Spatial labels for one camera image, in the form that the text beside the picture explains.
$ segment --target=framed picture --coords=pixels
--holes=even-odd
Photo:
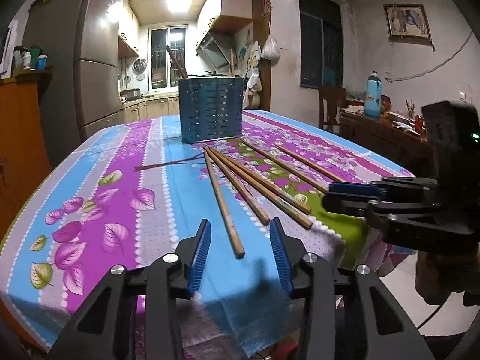
[[[425,8],[419,4],[384,5],[393,42],[432,44]]]

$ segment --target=pot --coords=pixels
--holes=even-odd
[[[127,100],[131,97],[138,97],[140,96],[140,89],[135,88],[135,89],[124,89],[123,91],[120,92],[121,97],[126,97]]]

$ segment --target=pen holder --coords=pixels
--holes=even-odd
[[[183,143],[242,135],[243,79],[205,76],[178,82]]]

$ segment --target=blue thermos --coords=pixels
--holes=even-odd
[[[364,112],[368,116],[379,117],[382,99],[382,80],[374,71],[368,76]]]

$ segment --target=kitchen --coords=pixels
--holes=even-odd
[[[40,102],[51,166],[102,128],[179,113],[167,45],[189,75],[244,77],[268,28],[254,1],[36,0],[22,44],[42,47],[53,67]],[[269,75],[265,66],[261,79]]]

